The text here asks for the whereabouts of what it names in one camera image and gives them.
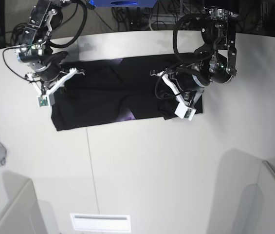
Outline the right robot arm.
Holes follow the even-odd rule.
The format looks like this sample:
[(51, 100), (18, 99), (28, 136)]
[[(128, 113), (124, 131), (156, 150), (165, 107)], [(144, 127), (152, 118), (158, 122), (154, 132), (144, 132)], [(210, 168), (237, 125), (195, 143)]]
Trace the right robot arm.
[[(81, 7), (81, 24), (70, 41), (56, 44), (51, 41), (52, 35), (64, 25), (62, 10), (71, 4)], [(8, 47), (8, 50), (14, 50), (19, 62), (33, 70), (20, 78), (36, 86), (41, 98), (54, 93), (79, 72), (76, 68), (62, 68), (61, 62), (68, 56), (65, 48), (73, 45), (81, 35), (87, 16), (88, 6), (84, 0), (39, 0), (31, 11), (18, 44)]]

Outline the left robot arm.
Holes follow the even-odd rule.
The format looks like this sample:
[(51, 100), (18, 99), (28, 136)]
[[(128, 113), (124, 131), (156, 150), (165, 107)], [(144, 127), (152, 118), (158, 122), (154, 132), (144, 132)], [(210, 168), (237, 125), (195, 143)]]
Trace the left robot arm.
[[(236, 76), (236, 18), (238, 0), (205, 0), (204, 12), (182, 16), (173, 28), (172, 46), (178, 63), (159, 73), (155, 96), (177, 99), (192, 107), (210, 83), (228, 83)], [(203, 45), (188, 56), (178, 50), (178, 32), (185, 26), (200, 27)]]

